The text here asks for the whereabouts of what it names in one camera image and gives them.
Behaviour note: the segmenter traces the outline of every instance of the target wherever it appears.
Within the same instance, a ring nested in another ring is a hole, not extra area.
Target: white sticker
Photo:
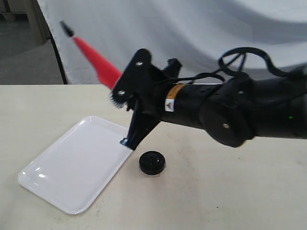
[[[167,112],[173,112],[174,111],[174,99],[166,99],[165,100],[165,111]]]

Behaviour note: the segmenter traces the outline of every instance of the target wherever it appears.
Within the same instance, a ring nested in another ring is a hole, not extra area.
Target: white tray
[[[96,116],[77,123],[18,174],[18,183],[68,214],[85,211],[131,150],[127,129]]]

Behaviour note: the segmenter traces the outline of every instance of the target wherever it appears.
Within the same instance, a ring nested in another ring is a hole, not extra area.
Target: black knob
[[[165,168],[164,156],[156,151],[149,151],[141,155],[140,169],[147,175],[157,175]]]

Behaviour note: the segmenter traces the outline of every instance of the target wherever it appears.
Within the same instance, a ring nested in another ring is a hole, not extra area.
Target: red marker
[[[121,73],[85,41],[79,37],[75,37],[74,31],[69,28],[63,21],[61,21],[60,24],[66,35],[74,40],[77,47],[81,50],[86,59],[92,64],[96,70],[100,83],[112,90],[115,83],[120,78]]]

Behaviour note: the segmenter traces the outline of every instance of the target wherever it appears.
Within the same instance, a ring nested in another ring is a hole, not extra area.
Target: gray floor
[[[0,15],[0,85],[63,84],[52,44],[38,46],[27,18]]]

